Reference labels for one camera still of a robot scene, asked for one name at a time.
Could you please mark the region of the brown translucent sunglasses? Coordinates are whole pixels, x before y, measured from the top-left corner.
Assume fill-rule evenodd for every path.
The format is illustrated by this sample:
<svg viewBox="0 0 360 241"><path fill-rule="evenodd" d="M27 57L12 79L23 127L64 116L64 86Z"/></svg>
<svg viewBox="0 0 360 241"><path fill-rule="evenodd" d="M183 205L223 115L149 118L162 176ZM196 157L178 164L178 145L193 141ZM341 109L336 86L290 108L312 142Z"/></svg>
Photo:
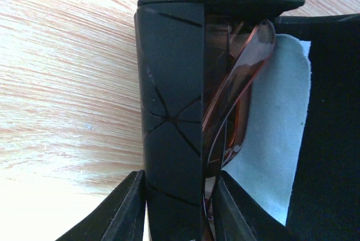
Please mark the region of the brown translucent sunglasses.
<svg viewBox="0 0 360 241"><path fill-rule="evenodd" d="M244 141L251 84L275 47L268 19L256 24L210 17L205 28L202 118L202 240L214 240L212 198L222 167Z"/></svg>

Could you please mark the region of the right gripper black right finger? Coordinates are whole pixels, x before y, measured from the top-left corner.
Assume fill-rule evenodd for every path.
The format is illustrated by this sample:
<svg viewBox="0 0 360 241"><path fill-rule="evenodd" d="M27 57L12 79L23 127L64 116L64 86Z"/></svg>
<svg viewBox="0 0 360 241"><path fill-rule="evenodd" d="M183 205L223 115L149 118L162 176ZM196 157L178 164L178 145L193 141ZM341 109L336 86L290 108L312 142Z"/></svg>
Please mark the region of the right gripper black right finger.
<svg viewBox="0 0 360 241"><path fill-rule="evenodd" d="M298 240L222 171L213 196L216 240Z"/></svg>

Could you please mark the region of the black sunglasses case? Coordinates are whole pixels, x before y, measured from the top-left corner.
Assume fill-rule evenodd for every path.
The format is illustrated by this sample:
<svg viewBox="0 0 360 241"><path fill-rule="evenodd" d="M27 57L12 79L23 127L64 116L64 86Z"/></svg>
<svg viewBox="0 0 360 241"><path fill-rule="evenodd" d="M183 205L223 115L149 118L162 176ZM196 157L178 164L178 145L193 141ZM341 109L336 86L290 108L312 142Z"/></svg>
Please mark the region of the black sunglasses case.
<svg viewBox="0 0 360 241"><path fill-rule="evenodd" d="M205 28L213 16L253 24L268 19L275 45L278 34L311 42L308 113L283 226L298 240L359 239L359 14L285 16L303 4L138 1L134 23L151 240L202 240Z"/></svg>

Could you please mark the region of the light blue cleaning cloth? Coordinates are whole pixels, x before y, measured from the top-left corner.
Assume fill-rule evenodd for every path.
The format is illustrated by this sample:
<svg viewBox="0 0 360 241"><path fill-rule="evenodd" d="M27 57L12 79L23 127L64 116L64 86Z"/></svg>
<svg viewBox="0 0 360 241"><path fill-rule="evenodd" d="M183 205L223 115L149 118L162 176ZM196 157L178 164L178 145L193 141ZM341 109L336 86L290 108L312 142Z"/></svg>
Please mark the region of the light blue cleaning cloth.
<svg viewBox="0 0 360 241"><path fill-rule="evenodd" d="M243 145L224 168L283 225L308 113L310 47L310 41L276 35L271 57L253 81Z"/></svg>

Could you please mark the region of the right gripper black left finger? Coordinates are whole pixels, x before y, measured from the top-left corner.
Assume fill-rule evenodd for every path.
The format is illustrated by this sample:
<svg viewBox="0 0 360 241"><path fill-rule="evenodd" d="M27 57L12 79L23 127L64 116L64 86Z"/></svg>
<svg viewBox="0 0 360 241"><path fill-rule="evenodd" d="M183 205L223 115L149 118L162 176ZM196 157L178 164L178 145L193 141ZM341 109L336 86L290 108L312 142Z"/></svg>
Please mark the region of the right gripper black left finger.
<svg viewBox="0 0 360 241"><path fill-rule="evenodd" d="M145 172L133 171L87 217L58 240L141 241L145 209Z"/></svg>

